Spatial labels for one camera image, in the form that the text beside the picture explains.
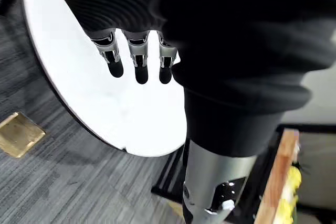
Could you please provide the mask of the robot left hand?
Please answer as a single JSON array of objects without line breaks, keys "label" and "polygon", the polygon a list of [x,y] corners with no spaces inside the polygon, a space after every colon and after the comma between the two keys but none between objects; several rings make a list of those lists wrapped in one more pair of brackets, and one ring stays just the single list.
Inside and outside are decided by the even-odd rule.
[{"label": "robot left hand", "polygon": [[311,91],[306,73],[335,63],[335,0],[65,0],[112,76],[122,30],[136,81],[148,80],[157,31],[159,77],[184,89],[186,223],[221,223],[287,111]]}]

